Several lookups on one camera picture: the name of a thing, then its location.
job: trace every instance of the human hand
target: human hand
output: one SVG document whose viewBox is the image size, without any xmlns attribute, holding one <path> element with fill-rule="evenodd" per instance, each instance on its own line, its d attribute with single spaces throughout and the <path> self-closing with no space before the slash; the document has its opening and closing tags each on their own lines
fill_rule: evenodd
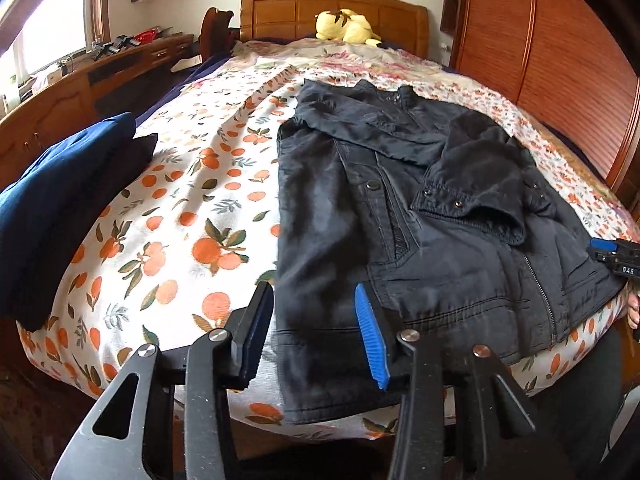
<svg viewBox="0 0 640 480">
<path fill-rule="evenodd" d="M 638 300 L 638 294 L 635 291 L 629 294 L 627 304 L 629 308 L 626 311 L 626 321 L 629 323 L 629 326 L 635 330 L 638 328 L 638 324 L 640 324 L 640 312 L 638 312 L 638 310 L 640 310 L 640 300 Z"/>
</svg>

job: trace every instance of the window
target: window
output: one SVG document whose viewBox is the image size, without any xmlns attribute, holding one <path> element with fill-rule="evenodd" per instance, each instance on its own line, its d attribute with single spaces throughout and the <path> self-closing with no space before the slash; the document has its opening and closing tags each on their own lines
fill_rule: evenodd
<svg viewBox="0 0 640 480">
<path fill-rule="evenodd" d="M 44 67 L 87 47 L 85 0 L 43 0 L 11 48 L 0 57 L 0 94 L 12 75 L 26 81 Z"/>
</svg>

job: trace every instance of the wooden wardrobe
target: wooden wardrobe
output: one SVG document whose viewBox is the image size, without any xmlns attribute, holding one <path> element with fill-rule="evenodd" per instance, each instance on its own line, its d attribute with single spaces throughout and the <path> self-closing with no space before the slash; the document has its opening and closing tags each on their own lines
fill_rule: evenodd
<svg viewBox="0 0 640 480">
<path fill-rule="evenodd" d="M 450 64 L 565 134 L 633 206 L 640 80 L 584 0 L 460 0 Z"/>
</svg>

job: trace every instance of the orange print bed sheet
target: orange print bed sheet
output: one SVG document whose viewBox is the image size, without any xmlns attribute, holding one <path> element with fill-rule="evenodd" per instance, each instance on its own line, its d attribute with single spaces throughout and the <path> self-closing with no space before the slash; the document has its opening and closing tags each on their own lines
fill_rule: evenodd
<svg viewBox="0 0 640 480">
<path fill-rule="evenodd" d="M 32 334 L 18 327 L 34 366 L 98 396 L 145 341 L 161 349 L 188 345 L 221 326 L 229 311 L 246 306 L 258 280 L 274 282 L 276 133 L 293 115 L 305 78 L 345 86 L 366 78 L 388 90 L 409 84 L 424 97 L 485 113 L 531 150 L 592 235 L 639 239 L 612 195 L 590 186 L 584 170 L 569 165 L 512 103 L 475 81 L 402 51 L 365 45 L 238 43 L 231 60 L 185 86 L 138 128 L 137 136 L 159 134 L 152 164 L 87 234 L 46 326 Z M 626 294 L 551 350 L 512 365 L 520 385 L 536 393 L 567 373 L 623 313 Z M 273 323 L 257 377 L 244 392 L 229 393 L 234 418 L 312 439 L 377 438 L 395 431 L 397 406 L 286 426 L 272 337 Z M 454 415 L 452 396 L 446 397 L 446 415 Z"/>
</svg>

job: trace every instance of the stuffed animal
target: stuffed animal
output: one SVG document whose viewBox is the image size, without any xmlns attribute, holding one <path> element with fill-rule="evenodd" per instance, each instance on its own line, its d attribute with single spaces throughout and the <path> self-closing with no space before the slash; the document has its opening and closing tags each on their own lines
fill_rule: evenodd
<svg viewBox="0 0 640 480">
<path fill-rule="evenodd" d="M 324 10 L 316 19 L 316 31 L 318 40 L 341 40 L 372 46 L 382 42 L 380 36 L 371 30 L 367 19 L 350 9 L 340 9 L 337 14 Z"/>
</svg>

